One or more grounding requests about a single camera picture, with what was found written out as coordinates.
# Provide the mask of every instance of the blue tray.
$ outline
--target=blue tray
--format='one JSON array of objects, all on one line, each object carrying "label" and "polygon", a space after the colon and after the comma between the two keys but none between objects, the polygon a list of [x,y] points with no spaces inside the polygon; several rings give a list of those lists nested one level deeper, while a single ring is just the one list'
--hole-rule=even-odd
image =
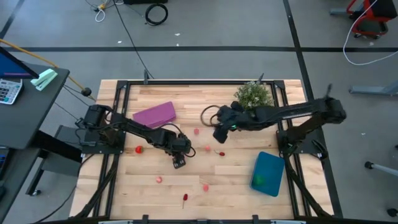
[{"label": "blue tray", "polygon": [[278,196],[284,165],[283,158],[260,152],[254,165],[250,187],[273,197]]}]

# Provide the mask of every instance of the wooden tabletop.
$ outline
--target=wooden tabletop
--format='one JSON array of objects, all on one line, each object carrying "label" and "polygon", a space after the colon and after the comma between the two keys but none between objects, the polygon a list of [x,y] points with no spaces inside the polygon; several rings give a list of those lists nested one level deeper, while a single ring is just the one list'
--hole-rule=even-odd
[{"label": "wooden tabletop", "polygon": [[[284,80],[289,104],[305,101],[300,80]],[[117,80],[102,80],[97,104],[113,105]],[[210,105],[230,105],[237,85],[134,85],[131,87],[127,117],[138,111],[172,101],[177,119],[174,123],[192,141],[197,154],[186,158],[186,166],[174,169],[172,158],[164,151],[148,145],[144,139],[128,134],[125,151],[119,160],[111,218],[141,219],[260,219],[293,218],[286,174],[282,178],[279,195],[271,197],[249,187],[254,162],[261,152],[278,155],[275,138],[277,126],[262,131],[229,132],[224,144],[212,136],[213,129],[200,122],[200,113]],[[216,109],[209,110],[209,119]],[[294,119],[299,125],[306,118]],[[193,130],[198,128],[199,135]],[[136,146],[144,147],[136,154]],[[225,152],[221,157],[205,147]],[[305,183],[317,202],[333,213],[321,162],[310,155],[300,155]],[[98,185],[103,156],[93,156],[80,171],[70,215],[77,214],[89,201]],[[158,184],[156,177],[163,182]],[[209,191],[203,191],[203,185]],[[301,196],[296,188],[299,207]],[[188,200],[182,207],[183,195]]]}]

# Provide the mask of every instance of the gray floor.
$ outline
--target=gray floor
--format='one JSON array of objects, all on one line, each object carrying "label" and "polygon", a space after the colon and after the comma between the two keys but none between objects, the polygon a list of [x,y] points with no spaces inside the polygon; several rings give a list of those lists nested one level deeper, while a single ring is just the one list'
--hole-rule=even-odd
[{"label": "gray floor", "polygon": [[[91,0],[99,4],[100,0]],[[345,17],[331,17],[331,7],[348,0],[290,0],[302,47],[342,47],[351,25]],[[2,27],[17,0],[0,1]],[[147,46],[268,46],[293,47],[282,1],[279,0],[170,0],[169,19],[163,26],[145,26],[127,6],[121,14],[136,45]],[[141,13],[146,6],[133,6]],[[106,19],[97,23],[95,13],[84,0],[25,0],[5,36],[23,47],[125,47],[131,46],[116,9],[106,10]],[[398,19],[389,23],[390,33],[380,40],[353,39],[349,47],[397,47]],[[42,62],[21,53],[21,60]],[[141,78],[143,67],[134,52],[39,52],[71,76],[89,86],[96,96],[104,78]],[[256,78],[301,79],[294,52],[142,52],[142,59],[156,78]],[[355,62],[367,62],[382,53],[354,53]],[[394,192],[398,178],[366,170],[367,160],[398,169],[395,98],[350,95],[350,85],[387,85],[396,80],[397,57],[365,67],[349,64],[342,53],[304,53],[315,97],[325,94],[340,99],[348,118],[341,125],[324,128],[343,215],[346,218],[397,221],[385,209],[398,208]],[[64,90],[57,102],[75,116],[86,107]],[[73,126],[74,119],[54,106],[42,130],[54,134],[58,125]],[[76,183],[75,177],[46,172],[39,197],[24,195],[25,183],[4,223],[34,222],[58,207]],[[71,200],[49,220],[65,219]]]}]

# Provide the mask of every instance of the computer screen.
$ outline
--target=computer screen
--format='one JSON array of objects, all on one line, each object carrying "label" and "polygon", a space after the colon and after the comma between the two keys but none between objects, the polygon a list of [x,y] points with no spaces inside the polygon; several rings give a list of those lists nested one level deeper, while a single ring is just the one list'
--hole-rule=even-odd
[{"label": "computer screen", "polygon": [[38,77],[38,74],[0,47],[0,78]]}]

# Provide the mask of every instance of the potted plant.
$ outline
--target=potted plant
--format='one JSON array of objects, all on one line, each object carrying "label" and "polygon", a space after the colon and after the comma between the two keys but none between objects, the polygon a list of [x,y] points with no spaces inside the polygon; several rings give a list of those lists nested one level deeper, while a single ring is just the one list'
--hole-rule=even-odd
[{"label": "potted plant", "polygon": [[245,110],[250,110],[256,106],[274,105],[272,95],[266,86],[255,81],[240,86],[234,96]]}]

